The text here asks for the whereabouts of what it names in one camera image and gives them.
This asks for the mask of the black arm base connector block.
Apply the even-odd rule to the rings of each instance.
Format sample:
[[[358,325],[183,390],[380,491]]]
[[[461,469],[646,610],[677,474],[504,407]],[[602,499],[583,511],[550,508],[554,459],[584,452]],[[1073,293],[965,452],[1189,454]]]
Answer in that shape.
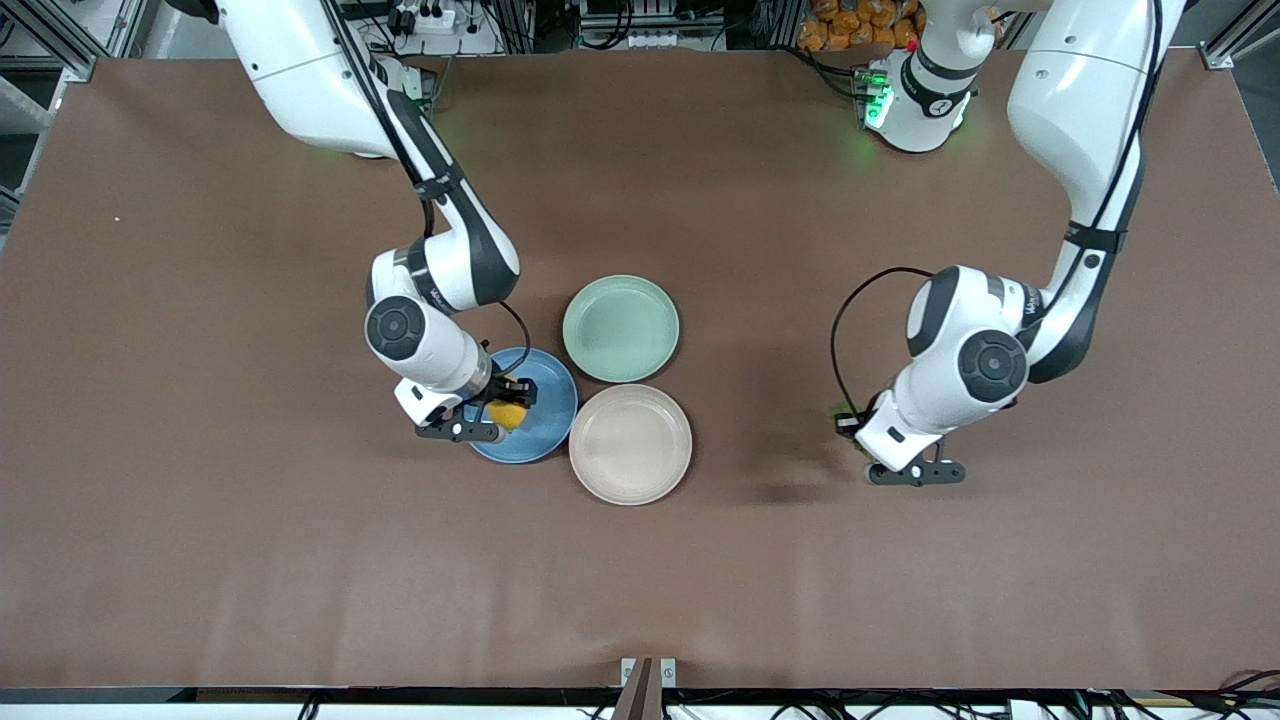
[[[852,91],[861,111],[861,124],[868,129],[882,129],[895,101],[887,65],[881,63],[856,69]]]
[[[436,105],[436,91],[439,90],[439,74],[434,70],[410,65],[399,61],[398,88],[422,111],[431,117]]]

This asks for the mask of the white power strip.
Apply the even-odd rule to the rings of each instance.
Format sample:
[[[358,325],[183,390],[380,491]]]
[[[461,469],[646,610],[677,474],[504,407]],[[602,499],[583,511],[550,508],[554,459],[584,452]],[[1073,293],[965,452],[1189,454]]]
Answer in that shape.
[[[393,37],[444,36],[468,19],[456,0],[388,0],[387,28]]]

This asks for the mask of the beige plate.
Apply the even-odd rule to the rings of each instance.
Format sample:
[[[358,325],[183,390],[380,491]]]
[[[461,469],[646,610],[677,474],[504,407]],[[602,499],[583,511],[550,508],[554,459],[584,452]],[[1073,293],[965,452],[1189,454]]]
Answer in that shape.
[[[692,461],[694,433],[684,409],[644,384],[616,386],[579,410],[570,465],[598,500],[623,507],[654,503],[675,491]]]

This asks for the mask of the aluminium frame rail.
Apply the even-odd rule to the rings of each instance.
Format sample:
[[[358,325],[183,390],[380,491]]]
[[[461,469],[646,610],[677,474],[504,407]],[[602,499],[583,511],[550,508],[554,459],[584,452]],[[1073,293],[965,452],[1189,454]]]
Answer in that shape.
[[[1198,44],[1206,70],[1229,70],[1267,45],[1280,41],[1280,0],[1248,0],[1213,36]]]
[[[157,0],[0,0],[0,70],[91,77],[96,60],[137,56]]]

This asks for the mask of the bag of oranges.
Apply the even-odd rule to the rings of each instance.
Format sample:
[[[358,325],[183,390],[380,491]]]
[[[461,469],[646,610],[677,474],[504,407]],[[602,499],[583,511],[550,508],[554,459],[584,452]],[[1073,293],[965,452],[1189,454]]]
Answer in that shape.
[[[919,0],[808,0],[795,45],[809,53],[872,44],[913,50],[927,20]]]

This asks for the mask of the blue plate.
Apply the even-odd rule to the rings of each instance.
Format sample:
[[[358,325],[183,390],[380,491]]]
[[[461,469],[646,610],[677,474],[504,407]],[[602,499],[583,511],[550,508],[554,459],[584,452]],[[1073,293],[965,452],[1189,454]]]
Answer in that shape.
[[[520,427],[495,443],[475,443],[474,450],[495,462],[535,462],[554,452],[570,436],[579,410],[579,392],[570,369],[554,355],[531,348],[515,377],[538,387],[538,401]]]

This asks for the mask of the white electronics box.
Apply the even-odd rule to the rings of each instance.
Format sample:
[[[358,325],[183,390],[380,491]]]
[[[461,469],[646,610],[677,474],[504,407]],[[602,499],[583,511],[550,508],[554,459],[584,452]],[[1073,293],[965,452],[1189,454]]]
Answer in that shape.
[[[595,50],[672,47],[719,32],[718,0],[566,0],[579,45]]]

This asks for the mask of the metal bracket with post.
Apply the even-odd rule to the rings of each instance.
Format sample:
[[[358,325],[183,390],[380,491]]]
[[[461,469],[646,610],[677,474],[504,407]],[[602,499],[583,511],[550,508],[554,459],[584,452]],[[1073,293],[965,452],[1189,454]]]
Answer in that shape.
[[[627,657],[620,661],[621,692],[611,720],[669,720],[664,692],[677,687],[672,657]]]

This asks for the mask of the brown table cover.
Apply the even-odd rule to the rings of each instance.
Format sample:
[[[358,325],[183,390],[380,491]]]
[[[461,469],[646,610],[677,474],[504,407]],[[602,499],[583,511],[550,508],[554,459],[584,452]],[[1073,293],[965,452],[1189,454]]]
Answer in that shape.
[[[795,59],[452,67],[436,128],[518,249],[539,347],[662,286],[689,474],[622,509],[566,454],[420,439],[364,340],[422,214],[393,161],[282,132],[237,61],[68,88],[0,256],[0,685],[1213,688],[1280,667],[1280,193],[1230,74],[1172,53],[1085,361],[879,488],[829,324],[886,266],[1042,284],[1068,223],[992,56],[895,152]]]

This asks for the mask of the pale green plate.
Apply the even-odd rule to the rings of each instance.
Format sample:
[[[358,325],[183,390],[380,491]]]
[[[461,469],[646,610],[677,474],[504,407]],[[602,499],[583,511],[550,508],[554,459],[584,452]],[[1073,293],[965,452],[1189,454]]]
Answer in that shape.
[[[680,334],[672,297],[639,275],[614,274],[585,284],[562,322],[563,346],[577,369],[616,384],[659,373],[673,357]]]

